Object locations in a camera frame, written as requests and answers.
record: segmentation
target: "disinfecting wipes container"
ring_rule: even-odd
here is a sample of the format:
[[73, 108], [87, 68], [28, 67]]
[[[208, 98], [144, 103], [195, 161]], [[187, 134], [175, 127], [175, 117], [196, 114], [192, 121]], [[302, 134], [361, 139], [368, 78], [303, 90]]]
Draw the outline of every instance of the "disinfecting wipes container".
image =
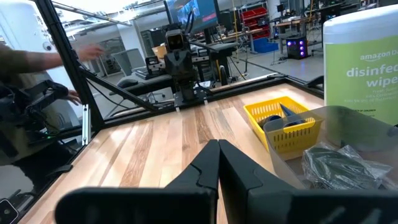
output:
[[323, 26], [325, 103], [398, 124], [398, 5]]

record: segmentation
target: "clear plastic bin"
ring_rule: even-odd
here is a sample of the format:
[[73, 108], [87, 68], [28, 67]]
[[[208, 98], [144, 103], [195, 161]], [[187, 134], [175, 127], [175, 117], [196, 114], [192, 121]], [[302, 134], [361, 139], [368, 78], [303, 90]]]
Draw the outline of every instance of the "clear plastic bin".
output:
[[324, 142], [336, 149], [350, 145], [364, 160], [392, 166], [387, 174], [391, 182], [382, 184], [381, 189], [392, 189], [398, 183], [398, 128], [342, 106], [326, 106], [300, 113], [295, 119], [310, 120], [319, 127], [317, 140], [306, 145], [306, 139], [298, 139], [303, 144], [289, 152], [278, 151], [279, 145], [273, 141], [273, 136], [288, 134], [284, 127], [295, 120], [283, 118], [283, 122], [275, 120], [264, 126], [272, 164], [282, 180], [298, 189], [314, 188], [305, 179], [302, 156], [304, 150]]

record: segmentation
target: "black metal frame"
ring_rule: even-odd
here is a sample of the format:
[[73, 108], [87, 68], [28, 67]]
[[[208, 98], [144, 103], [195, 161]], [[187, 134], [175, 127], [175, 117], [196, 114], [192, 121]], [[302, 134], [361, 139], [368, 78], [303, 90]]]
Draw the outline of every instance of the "black metal frame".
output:
[[[39, 8], [39, 11], [43, 17], [44, 22], [46, 23], [49, 32], [53, 38], [53, 41], [55, 42], [55, 46], [57, 47], [57, 50], [59, 54], [61, 55], [65, 70], [67, 71], [73, 86], [75, 87], [75, 90], [78, 92], [81, 101], [83, 104], [88, 104], [91, 108], [91, 122], [92, 122], [92, 131], [93, 132], [98, 132], [101, 131], [104, 128], [110, 128], [113, 126], [119, 126], [121, 124], [126, 124], [130, 123], [133, 121], [138, 121], [140, 119], [146, 119], [150, 118], [153, 116], [157, 116], [160, 114], [165, 114], [169, 112], [175, 111], [174, 106], [168, 106], [164, 108], [148, 108], [148, 105], [140, 105], [143, 106], [147, 109], [138, 109], [138, 110], [133, 110], [133, 112], [128, 113], [128, 114], [123, 114], [120, 116], [114, 116], [111, 118], [106, 118], [103, 119], [101, 116], [100, 110], [98, 108], [98, 105], [96, 104], [93, 94], [90, 91], [90, 88], [88, 86], [88, 81], [87, 78], [90, 80], [93, 80], [94, 82], [97, 82], [98, 79], [96, 79], [93, 74], [90, 72], [87, 72], [85, 70], [82, 70], [80, 68], [80, 64], [78, 63], [76, 53], [72, 50], [72, 47], [67, 39], [66, 33], [62, 27], [62, 24], [57, 16], [57, 13], [55, 12], [55, 9], [53, 7], [53, 4], [51, 0], [36, 0], [37, 7]], [[208, 101], [216, 101], [220, 100], [223, 98], [231, 97], [231, 96], [236, 96], [239, 94], [247, 93], [250, 91], [255, 91], [259, 90], [262, 88], [267, 88], [270, 86], [275, 86], [275, 85], [280, 85], [283, 83], [288, 83], [290, 85], [293, 85], [294, 87], [297, 87], [303, 91], [306, 91], [307, 93], [313, 94], [319, 98], [323, 99], [323, 90], [317, 87], [312, 87], [312, 85], [307, 85], [307, 82], [300, 80], [298, 78], [291, 77], [289, 75], [284, 75], [281, 73], [278, 73], [277, 75], [271, 75], [266, 78], [258, 79], [258, 80], [253, 80], [250, 82], [244, 82], [235, 86], [231, 87], [226, 87], [220, 90], [213, 90], [213, 95], [209, 96], [207, 98]], [[115, 89], [115, 86], [110, 84], [110, 83], [105, 83], [104, 86], [106, 88], [112, 88], [112, 90]], [[133, 97], [136, 98], [136, 96], [120, 89], [116, 88], [116, 92], [121, 95], [122, 97]], [[199, 103], [193, 103], [191, 105], [188, 105], [187, 107], [191, 106], [196, 106]], [[81, 135], [81, 126], [76, 126], [73, 128], [69, 129], [64, 129], [60, 132], [60, 134], [52, 138], [52, 141], [54, 139], [65, 139], [65, 138], [70, 138], [74, 136], [79, 136]], [[31, 144], [37, 144], [37, 143], [42, 143], [44, 141], [48, 141], [47, 139], [40, 139], [36, 142], [32, 142]]]

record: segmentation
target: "monitor screen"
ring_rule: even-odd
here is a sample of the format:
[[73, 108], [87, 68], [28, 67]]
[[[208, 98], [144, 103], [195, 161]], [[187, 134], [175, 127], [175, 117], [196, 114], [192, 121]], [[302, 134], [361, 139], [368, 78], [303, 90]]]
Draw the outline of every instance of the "monitor screen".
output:
[[217, 0], [166, 0], [169, 20], [173, 23], [182, 22], [187, 25], [188, 15], [193, 11], [195, 15], [191, 32], [216, 26], [218, 23]]

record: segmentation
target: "person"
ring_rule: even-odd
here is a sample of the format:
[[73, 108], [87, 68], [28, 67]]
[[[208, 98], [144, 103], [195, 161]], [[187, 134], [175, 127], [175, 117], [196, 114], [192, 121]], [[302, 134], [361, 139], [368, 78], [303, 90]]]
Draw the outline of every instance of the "person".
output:
[[[104, 54], [104, 49], [99, 45], [87, 45], [77, 50], [77, 56], [82, 62], [94, 60], [102, 54]], [[58, 53], [12, 50], [0, 44], [0, 82], [3, 85], [25, 88], [22, 82], [24, 75], [32, 75], [31, 73], [43, 72], [62, 65], [63, 62]], [[81, 104], [75, 90], [69, 90], [65, 100], [71, 101], [75, 105]], [[69, 150], [57, 142], [50, 145], [47, 143], [29, 146], [29, 138], [24, 128], [1, 122], [0, 131], [18, 151], [16, 157], [9, 158], [0, 150], [0, 166], [12, 164], [19, 167], [33, 182], [36, 193], [46, 185], [47, 174], [57, 167], [65, 165], [71, 158]]]

